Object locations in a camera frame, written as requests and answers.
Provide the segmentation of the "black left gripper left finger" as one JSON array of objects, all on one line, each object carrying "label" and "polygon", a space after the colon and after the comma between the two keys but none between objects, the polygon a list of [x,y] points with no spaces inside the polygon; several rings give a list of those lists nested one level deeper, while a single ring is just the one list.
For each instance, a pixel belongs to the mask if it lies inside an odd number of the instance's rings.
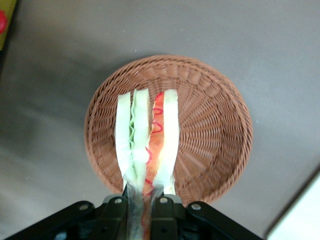
[{"label": "black left gripper left finger", "polygon": [[99,234],[101,240],[125,240],[127,238],[128,198],[110,195],[103,200]]}]

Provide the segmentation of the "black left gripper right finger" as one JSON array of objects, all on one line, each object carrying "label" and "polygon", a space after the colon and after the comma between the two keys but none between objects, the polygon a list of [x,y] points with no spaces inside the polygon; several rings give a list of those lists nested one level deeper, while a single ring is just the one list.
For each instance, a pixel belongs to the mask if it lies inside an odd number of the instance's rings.
[{"label": "black left gripper right finger", "polygon": [[176,204],[182,200],[177,195],[161,195],[154,200],[151,214],[151,240],[178,240]]}]

